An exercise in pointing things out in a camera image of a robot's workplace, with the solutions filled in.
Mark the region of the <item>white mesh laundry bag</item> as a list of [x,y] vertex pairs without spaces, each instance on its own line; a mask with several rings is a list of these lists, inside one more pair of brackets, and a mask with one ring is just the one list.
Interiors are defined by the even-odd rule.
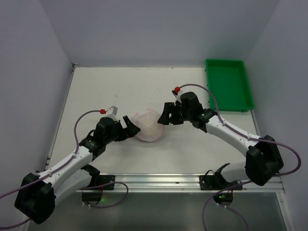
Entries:
[[132,118],[132,123],[141,130],[135,137],[140,141],[154,142],[164,135],[165,127],[158,124],[160,114],[154,109],[146,109]]

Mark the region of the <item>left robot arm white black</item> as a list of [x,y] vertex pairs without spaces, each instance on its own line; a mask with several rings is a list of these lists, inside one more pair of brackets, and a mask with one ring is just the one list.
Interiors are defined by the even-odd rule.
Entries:
[[126,127],[114,116],[102,117],[70,155],[41,173],[26,175],[14,206],[36,224],[41,224],[62,200],[76,191],[102,190],[114,184],[114,180],[109,180],[100,185],[100,171],[90,163],[105,152],[108,144],[124,141],[140,132],[127,116],[123,119]]

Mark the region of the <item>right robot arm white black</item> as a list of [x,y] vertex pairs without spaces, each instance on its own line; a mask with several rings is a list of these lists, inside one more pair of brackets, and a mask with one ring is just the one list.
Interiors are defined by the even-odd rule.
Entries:
[[176,94],[174,103],[165,103],[158,123],[181,125],[189,121],[195,128],[214,135],[238,150],[245,160],[241,163],[225,163],[213,175],[205,177],[205,183],[212,189],[223,189],[237,181],[251,180],[259,186],[265,185],[284,166],[274,139],[267,135],[260,137],[250,133],[240,136],[244,130],[227,127],[226,121],[210,108],[204,109],[193,92]]

